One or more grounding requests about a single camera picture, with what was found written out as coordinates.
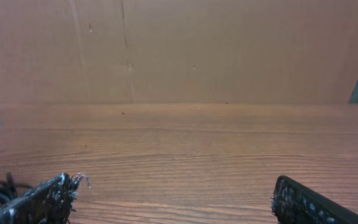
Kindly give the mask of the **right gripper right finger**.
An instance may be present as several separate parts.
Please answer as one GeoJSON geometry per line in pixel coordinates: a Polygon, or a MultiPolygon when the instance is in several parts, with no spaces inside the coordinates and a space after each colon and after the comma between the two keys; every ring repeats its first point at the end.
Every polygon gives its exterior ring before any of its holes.
{"type": "Polygon", "coordinates": [[[358,214],[285,175],[277,178],[271,209],[280,224],[358,224],[358,214]]]}

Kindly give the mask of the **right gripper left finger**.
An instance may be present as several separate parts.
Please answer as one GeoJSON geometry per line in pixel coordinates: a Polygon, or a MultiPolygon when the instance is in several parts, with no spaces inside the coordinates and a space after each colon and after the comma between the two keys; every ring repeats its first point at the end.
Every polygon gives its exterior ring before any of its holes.
{"type": "Polygon", "coordinates": [[[90,188],[86,174],[61,173],[33,187],[16,183],[8,173],[0,181],[0,224],[69,223],[81,181],[90,188]]]}

